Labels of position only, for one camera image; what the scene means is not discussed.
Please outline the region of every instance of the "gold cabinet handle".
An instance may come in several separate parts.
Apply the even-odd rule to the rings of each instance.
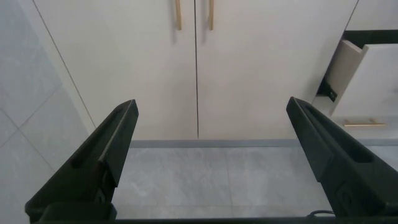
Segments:
[[[344,127],[383,127],[385,123],[378,123],[374,119],[369,119],[370,123],[350,123],[348,120],[345,120]]]
[[[209,0],[209,30],[214,29],[214,0]]]
[[[182,30],[181,2],[180,0],[174,0],[174,2],[175,2],[175,13],[177,15],[177,29]]]

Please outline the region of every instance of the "baseboard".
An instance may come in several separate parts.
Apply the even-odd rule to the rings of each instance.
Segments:
[[[398,139],[360,139],[365,146],[398,146]],[[265,140],[135,140],[130,147],[297,147],[298,139]]]

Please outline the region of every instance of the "drawer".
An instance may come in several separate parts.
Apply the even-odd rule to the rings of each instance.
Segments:
[[[331,116],[327,96],[315,97],[312,105],[356,139],[398,139],[398,116]]]
[[[346,30],[398,29],[397,0],[359,0]]]
[[[345,33],[326,74],[337,94],[332,117],[398,116],[397,37],[397,31]]]

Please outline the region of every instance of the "cable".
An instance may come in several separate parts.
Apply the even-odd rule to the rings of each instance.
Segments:
[[[309,215],[307,215],[307,218],[316,218],[316,217],[317,217],[316,214],[322,214],[322,213],[325,213],[325,214],[332,214],[332,215],[335,214],[333,211],[328,211],[328,210],[316,210],[316,211],[311,212]]]

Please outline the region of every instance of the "open drawer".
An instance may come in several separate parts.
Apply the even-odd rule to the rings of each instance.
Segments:
[[[312,106],[356,139],[398,139],[398,116],[332,117],[334,103],[327,96],[316,96]]]
[[[326,81],[332,117],[398,116],[398,31],[346,31]]]

